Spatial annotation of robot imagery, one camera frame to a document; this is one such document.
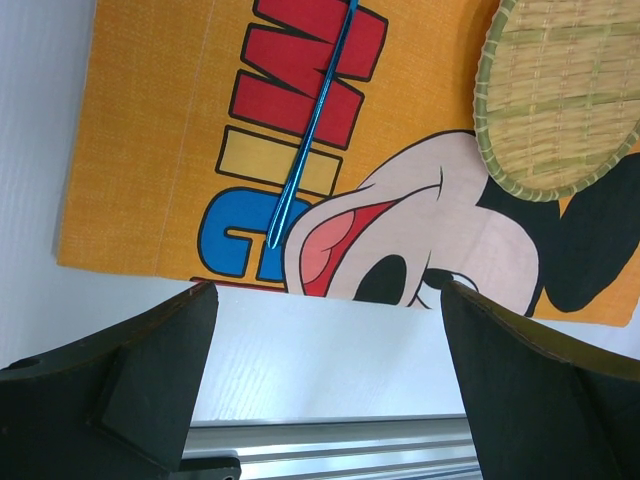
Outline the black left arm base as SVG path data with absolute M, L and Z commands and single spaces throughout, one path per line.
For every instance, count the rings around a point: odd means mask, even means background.
M 235 456 L 183 459 L 169 480 L 239 480 L 241 462 Z

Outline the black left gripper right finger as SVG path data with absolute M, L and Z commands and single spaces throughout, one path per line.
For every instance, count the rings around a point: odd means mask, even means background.
M 459 282 L 444 285 L 441 309 L 484 478 L 638 478 L 638 360 Z

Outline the yellow woven round plate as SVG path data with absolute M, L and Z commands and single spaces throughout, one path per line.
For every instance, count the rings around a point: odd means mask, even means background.
M 509 194 L 549 202 L 596 183 L 639 141 L 638 2 L 501 2 L 473 119 L 488 173 Z

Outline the orange cartoon print cloth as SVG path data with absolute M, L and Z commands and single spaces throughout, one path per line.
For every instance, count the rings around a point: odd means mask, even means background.
M 99 2 L 58 262 L 428 310 L 456 281 L 528 317 L 628 324 L 639 141 L 558 200 L 493 180 L 473 103 L 501 2 L 359 3 L 275 249 L 348 3 Z

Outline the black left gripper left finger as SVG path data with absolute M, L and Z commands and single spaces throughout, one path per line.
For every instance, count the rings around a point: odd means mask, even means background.
M 166 479 L 179 469 L 216 325 L 202 282 L 1 371 L 4 479 Z

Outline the blue metal fork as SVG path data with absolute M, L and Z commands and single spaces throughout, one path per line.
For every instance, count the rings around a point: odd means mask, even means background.
M 266 235 L 266 243 L 270 249 L 275 249 L 281 244 L 283 233 L 287 224 L 289 212 L 293 201 L 295 200 L 299 185 L 304 173 L 304 168 L 308 159 L 308 155 L 313 143 L 315 133 L 319 124 L 321 114 L 323 112 L 326 99 L 333 82 L 337 66 L 339 64 L 342 52 L 344 50 L 349 31 L 351 29 L 356 11 L 359 5 L 358 0 L 350 0 L 348 2 L 345 17 L 341 26 L 341 30 L 334 50 L 330 57 L 324 79 L 321 84 L 314 108 L 312 110 L 309 122 L 302 137 L 300 146 L 294 158 L 294 162 L 283 186 L 281 195 L 276 204 L 271 222 Z

